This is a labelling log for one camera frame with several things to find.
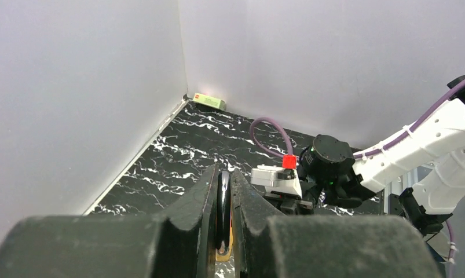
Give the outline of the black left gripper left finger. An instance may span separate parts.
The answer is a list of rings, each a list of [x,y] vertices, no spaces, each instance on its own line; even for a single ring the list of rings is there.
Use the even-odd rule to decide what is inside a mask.
[[[0,246],[0,277],[213,277],[219,170],[162,211],[29,217]]]

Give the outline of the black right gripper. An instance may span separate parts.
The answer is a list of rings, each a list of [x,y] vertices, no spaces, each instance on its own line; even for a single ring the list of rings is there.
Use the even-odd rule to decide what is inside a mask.
[[[319,203],[321,186],[315,182],[300,182],[302,198],[273,191],[262,197],[285,215],[312,215]]]

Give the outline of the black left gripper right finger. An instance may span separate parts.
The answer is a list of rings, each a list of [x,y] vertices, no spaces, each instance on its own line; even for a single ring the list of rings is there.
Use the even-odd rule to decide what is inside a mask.
[[[240,171],[230,178],[237,277],[440,277],[398,216],[285,215]]]

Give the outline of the large brass padlock shackle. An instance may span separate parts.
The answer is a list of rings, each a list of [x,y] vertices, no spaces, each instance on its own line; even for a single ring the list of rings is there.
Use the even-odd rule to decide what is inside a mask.
[[[230,173],[222,171],[218,175],[215,224],[215,260],[218,262],[228,261],[233,250],[231,192]]]

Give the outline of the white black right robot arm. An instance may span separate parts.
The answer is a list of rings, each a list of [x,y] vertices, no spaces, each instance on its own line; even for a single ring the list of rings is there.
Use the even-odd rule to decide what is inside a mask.
[[[281,166],[252,169],[251,182],[269,197],[301,200],[301,181],[313,183],[312,195],[324,203],[354,209],[396,178],[434,162],[424,179],[396,196],[398,213],[422,235],[436,234],[465,197],[465,75],[411,125],[360,152],[332,136],[317,135],[299,156],[283,157]]]

